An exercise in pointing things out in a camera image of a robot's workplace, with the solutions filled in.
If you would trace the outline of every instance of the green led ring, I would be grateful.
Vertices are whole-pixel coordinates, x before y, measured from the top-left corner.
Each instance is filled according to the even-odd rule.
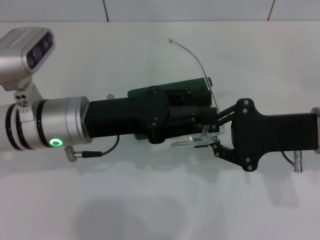
[[[62,146],[64,143],[58,139],[58,138],[53,138],[50,140],[50,145],[54,146],[54,147],[59,147],[59,146]]]

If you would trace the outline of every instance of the white table surface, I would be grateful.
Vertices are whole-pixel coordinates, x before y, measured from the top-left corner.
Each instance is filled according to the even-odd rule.
[[[212,78],[221,109],[252,98],[262,114],[320,106],[320,22],[0,23],[51,28],[56,49],[34,76],[45,98],[108,94]],[[13,92],[0,89],[2,104]],[[77,150],[103,150],[115,137]],[[230,124],[221,141],[231,146]],[[318,240],[320,156],[297,174],[280,153],[257,171],[211,148],[171,148],[122,136],[99,159],[69,163],[64,150],[0,154],[0,239]]]

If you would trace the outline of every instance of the silver connector plug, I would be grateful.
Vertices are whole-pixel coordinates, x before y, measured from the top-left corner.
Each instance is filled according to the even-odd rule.
[[[294,151],[294,162],[292,163],[295,173],[302,173],[302,152]]]

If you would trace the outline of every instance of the white tile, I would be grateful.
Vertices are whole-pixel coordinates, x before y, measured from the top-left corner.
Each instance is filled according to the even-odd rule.
[[[0,21],[106,21],[102,0],[0,0]]]
[[[320,20],[320,1],[275,0],[270,20]]]
[[[105,0],[109,20],[267,20],[273,0]]]

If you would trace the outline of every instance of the black ring band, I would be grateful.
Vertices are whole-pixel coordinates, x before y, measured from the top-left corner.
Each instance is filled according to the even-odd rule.
[[[47,148],[52,148],[52,146],[47,142],[44,130],[42,128],[42,120],[41,120],[42,109],[44,108],[44,104],[46,103],[46,101],[47,99],[41,100],[36,109],[36,113],[35,113],[36,129],[38,130],[38,135],[42,144]]]
[[[5,130],[6,130],[6,135],[9,139],[9,142],[11,143],[12,147],[14,147],[15,150],[22,151],[22,149],[17,145],[14,136],[12,135],[12,128],[11,128],[11,114],[13,112],[13,109],[15,107],[15,103],[11,104],[10,107],[8,108],[8,111],[6,112],[5,116]]]
[[[29,144],[26,141],[26,138],[25,138],[24,133],[22,131],[22,126],[21,126],[21,122],[20,122],[20,115],[19,115],[18,110],[16,110],[16,115],[15,115],[15,127],[16,127],[16,132],[18,133],[18,137],[19,137],[19,140],[20,140],[20,143],[22,144],[22,146],[24,146],[26,149],[34,150],[32,147],[29,146]]]

